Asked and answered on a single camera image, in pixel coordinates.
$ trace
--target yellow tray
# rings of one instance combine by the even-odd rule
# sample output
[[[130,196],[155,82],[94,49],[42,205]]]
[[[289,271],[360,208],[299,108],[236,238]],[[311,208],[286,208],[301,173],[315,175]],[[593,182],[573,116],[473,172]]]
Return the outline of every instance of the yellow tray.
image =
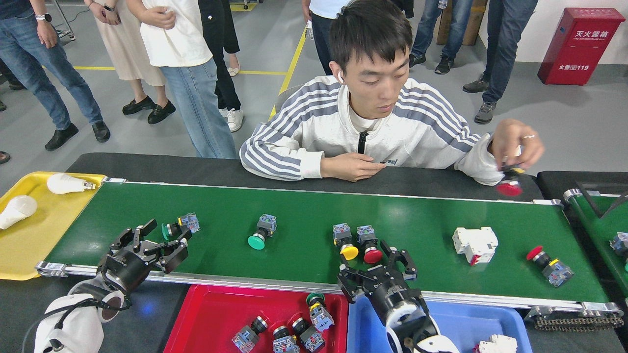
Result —
[[[96,190],[56,195],[46,182],[55,172],[36,171],[20,179],[0,198],[0,211],[15,196],[29,195],[37,211],[8,229],[0,229],[0,279],[25,281],[39,276],[35,266],[48,256],[100,188],[104,175],[68,173],[97,185]]]

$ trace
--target blue bin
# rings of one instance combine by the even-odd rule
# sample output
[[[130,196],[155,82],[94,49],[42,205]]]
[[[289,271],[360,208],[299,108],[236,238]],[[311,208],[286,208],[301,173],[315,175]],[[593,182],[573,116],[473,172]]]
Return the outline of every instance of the blue bin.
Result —
[[[441,334],[449,337],[460,353],[471,353],[490,335],[517,339],[517,353],[532,353],[521,316],[514,309],[478,305],[428,302],[430,315]],[[386,329],[366,297],[349,306],[347,353],[391,352]]]

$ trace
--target beige skirt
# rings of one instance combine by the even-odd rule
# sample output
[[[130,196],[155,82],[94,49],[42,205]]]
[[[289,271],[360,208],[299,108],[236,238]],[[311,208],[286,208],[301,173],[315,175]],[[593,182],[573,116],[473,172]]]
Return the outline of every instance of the beige skirt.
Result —
[[[120,17],[117,26],[94,19],[118,77],[125,81],[143,79],[153,87],[165,85],[166,79],[161,70],[152,66],[148,60],[144,41],[139,34],[139,20],[129,11],[125,0],[117,2],[116,10]]]

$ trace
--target wristwatch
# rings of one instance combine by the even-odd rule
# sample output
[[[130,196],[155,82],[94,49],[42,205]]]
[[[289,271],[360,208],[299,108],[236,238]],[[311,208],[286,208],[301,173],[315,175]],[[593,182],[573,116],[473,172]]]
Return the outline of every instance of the wristwatch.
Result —
[[[50,16],[49,13],[36,14],[35,15],[35,19],[38,20],[38,21],[52,22],[52,16]]]

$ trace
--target zipper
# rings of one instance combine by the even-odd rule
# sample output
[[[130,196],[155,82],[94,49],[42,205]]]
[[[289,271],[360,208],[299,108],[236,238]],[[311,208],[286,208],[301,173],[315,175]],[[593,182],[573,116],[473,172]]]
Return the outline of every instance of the zipper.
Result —
[[[360,133],[360,138],[358,139],[357,142],[357,152],[360,153],[361,155],[364,154],[364,147],[366,145],[366,136],[369,134],[368,131],[362,131]]]

